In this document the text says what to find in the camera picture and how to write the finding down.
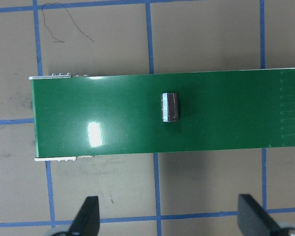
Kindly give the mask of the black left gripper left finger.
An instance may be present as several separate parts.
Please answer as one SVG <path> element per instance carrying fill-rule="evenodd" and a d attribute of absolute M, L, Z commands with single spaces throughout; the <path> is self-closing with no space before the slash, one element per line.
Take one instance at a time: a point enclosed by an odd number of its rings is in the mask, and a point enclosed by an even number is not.
<path fill-rule="evenodd" d="M 86 197 L 73 223 L 69 236 L 97 236 L 100 229 L 99 200 L 97 196 Z"/>

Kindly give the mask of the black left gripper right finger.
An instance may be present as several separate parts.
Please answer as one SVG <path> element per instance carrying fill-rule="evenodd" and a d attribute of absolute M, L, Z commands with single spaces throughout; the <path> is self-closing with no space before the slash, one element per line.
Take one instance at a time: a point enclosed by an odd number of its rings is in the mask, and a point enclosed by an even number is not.
<path fill-rule="evenodd" d="M 238 196 L 237 224 L 243 236 L 287 235 L 250 194 Z"/>

